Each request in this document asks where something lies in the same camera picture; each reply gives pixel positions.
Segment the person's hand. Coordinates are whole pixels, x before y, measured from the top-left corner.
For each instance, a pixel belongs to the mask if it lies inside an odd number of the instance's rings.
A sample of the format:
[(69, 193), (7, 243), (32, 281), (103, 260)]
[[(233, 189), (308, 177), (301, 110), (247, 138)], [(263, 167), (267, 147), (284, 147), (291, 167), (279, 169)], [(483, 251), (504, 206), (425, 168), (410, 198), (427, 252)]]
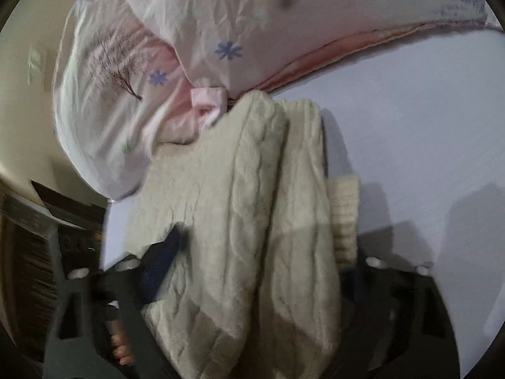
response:
[(122, 366), (131, 366), (135, 363), (135, 357), (131, 351), (126, 330), (120, 319), (119, 309), (114, 304), (106, 307), (107, 326), (110, 332), (110, 343), (112, 352)]

